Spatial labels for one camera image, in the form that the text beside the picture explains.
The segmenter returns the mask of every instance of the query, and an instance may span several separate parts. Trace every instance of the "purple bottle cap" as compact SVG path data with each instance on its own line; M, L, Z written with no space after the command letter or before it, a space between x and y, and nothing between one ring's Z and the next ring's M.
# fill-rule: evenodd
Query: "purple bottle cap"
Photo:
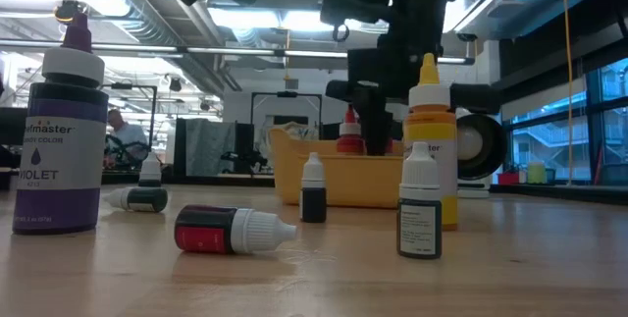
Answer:
M87 15L75 13L72 23L66 30L66 37L61 47L73 48L76 50L91 53L91 32L87 28Z

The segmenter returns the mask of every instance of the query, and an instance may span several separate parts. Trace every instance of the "yellow plastic bin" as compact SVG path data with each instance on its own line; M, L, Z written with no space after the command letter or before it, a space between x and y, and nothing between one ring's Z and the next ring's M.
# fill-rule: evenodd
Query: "yellow plastic bin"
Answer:
M327 202L333 206L396 208L401 181L401 156L338 155L334 140L292 139L270 130L275 161L275 192L285 204L298 204L303 164L318 152L325 167ZM401 154L401 142L393 153Z

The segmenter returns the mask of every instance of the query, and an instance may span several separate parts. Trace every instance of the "table surface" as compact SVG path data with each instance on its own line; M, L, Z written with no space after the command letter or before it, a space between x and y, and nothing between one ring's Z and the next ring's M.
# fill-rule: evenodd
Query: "table surface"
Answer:
M103 192L111 190L105 186ZM271 188L172 185L163 214L101 205L95 232L11 235L0 193L0 316L622 316L628 209L501 195L460 200L438 261L400 257L392 210L330 208L300 224ZM188 203L253 207L299 226L257 256L182 253Z

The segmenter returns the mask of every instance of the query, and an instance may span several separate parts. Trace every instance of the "computer monitor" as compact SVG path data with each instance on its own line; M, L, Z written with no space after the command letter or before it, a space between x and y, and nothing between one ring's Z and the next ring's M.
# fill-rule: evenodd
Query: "computer monitor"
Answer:
M0 107L0 145L22 145L26 108Z

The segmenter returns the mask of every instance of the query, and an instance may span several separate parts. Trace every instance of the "man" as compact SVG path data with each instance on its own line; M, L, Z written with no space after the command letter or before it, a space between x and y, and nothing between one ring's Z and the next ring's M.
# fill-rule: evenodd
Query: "man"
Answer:
M114 131L112 132L112 136L119 139L123 145L130 144L132 142L140 142L142 144L148 144L146 140L146 134L144 134L144 130L141 126L138 125L130 125L125 122L120 113L120 110L110 110L107 114L107 122L109 126L113 127ZM118 146L116 143L112 141L109 142L110 146ZM145 147L142 146L130 146L127 147L127 151L136 159L143 160L148 151Z

